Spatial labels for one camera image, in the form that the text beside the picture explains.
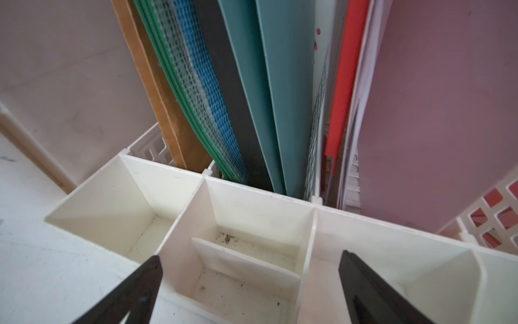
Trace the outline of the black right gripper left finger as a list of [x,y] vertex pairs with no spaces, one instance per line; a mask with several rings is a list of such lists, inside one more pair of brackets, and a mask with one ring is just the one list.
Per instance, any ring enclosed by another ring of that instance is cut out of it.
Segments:
[[75,323],[150,323],[163,278],[153,255]]

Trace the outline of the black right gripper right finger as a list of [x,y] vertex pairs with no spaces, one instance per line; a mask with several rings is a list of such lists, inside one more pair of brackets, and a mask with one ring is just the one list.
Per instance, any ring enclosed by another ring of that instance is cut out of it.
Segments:
[[342,252],[339,277],[352,323],[432,323],[355,253]]

